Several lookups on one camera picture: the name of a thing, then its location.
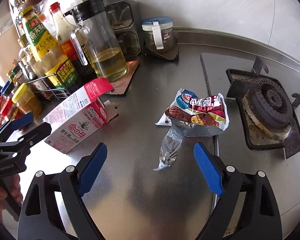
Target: pink box flap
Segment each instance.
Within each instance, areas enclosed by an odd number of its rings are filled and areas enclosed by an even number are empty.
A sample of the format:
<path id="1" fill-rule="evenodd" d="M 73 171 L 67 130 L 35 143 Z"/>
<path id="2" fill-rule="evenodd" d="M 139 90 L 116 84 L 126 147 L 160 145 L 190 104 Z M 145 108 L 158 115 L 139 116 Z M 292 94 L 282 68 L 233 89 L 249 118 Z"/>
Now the pink box flap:
<path id="1" fill-rule="evenodd" d="M 96 78 L 83 87 L 91 102 L 114 89 L 106 78 Z"/>

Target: torn plastic wrapper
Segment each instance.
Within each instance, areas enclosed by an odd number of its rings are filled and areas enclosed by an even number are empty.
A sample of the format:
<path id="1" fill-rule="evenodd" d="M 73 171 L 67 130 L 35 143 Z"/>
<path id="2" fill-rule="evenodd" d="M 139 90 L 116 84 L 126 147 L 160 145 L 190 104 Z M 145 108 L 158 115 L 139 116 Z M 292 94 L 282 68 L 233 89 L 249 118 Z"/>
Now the torn plastic wrapper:
<path id="1" fill-rule="evenodd" d="M 156 125 L 171 125 L 161 144 L 159 167 L 154 169 L 157 171 L 176 160 L 184 136 L 218 135 L 228 127 L 229 117 L 222 94 L 198 98 L 193 92 L 180 89 Z"/>

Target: blue gripper pad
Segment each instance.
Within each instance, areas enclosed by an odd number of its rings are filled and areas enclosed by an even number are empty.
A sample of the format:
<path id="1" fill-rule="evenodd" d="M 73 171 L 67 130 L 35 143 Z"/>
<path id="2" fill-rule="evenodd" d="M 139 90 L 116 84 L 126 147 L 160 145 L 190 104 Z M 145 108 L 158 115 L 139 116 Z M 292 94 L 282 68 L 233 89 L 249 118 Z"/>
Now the blue gripper pad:
<path id="1" fill-rule="evenodd" d="M 11 122 L 11 130 L 16 131 L 21 127 L 31 123 L 34 119 L 34 115 L 32 113 L 25 114 Z"/>
<path id="2" fill-rule="evenodd" d="M 210 158 L 208 157 L 208 152 L 201 147 L 199 143 L 194 145 L 194 158 L 199 165 L 199 168 L 208 184 L 209 189 L 216 193 L 218 197 L 221 197 L 223 193 L 222 178 L 218 170 L 215 168 Z"/>
<path id="3" fill-rule="evenodd" d="M 91 190 L 93 183 L 95 182 L 102 165 L 107 158 L 107 146 L 102 144 L 98 147 L 96 153 L 92 153 L 93 157 L 89 161 L 80 176 L 80 182 L 78 186 L 78 195 L 82 197 L 85 193 Z"/>

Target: glass jar with blue lid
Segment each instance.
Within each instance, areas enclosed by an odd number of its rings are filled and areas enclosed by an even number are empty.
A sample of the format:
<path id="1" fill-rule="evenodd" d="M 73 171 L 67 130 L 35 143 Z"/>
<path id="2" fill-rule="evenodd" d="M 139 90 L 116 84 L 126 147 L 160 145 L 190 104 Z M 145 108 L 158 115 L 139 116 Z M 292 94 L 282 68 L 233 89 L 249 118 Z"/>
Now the glass jar with blue lid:
<path id="1" fill-rule="evenodd" d="M 157 53 L 164 53 L 173 49 L 177 42 L 173 37 L 172 28 L 172 19 L 167 16 L 142 20 L 146 47 Z"/>

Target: silver screw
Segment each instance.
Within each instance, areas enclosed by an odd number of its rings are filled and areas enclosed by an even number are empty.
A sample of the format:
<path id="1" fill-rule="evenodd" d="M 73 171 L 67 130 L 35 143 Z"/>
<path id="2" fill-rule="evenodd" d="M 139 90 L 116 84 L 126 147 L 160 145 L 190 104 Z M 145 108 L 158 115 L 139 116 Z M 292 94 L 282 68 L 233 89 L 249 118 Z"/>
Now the silver screw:
<path id="1" fill-rule="evenodd" d="M 41 177 L 42 174 L 43 174 L 43 171 L 37 171 L 36 174 L 35 174 L 35 176 L 36 177 Z"/>
<path id="2" fill-rule="evenodd" d="M 72 172 L 72 171 L 74 171 L 74 166 L 68 166 L 66 168 L 66 172 Z"/>
<path id="3" fill-rule="evenodd" d="M 227 166 L 227 171 L 229 171 L 229 172 L 234 172 L 234 171 L 235 171 L 235 168 L 232 167 L 232 166 Z"/>
<path id="4" fill-rule="evenodd" d="M 258 171 L 258 175 L 260 177 L 265 177 L 266 176 L 266 174 L 263 171 Z"/>

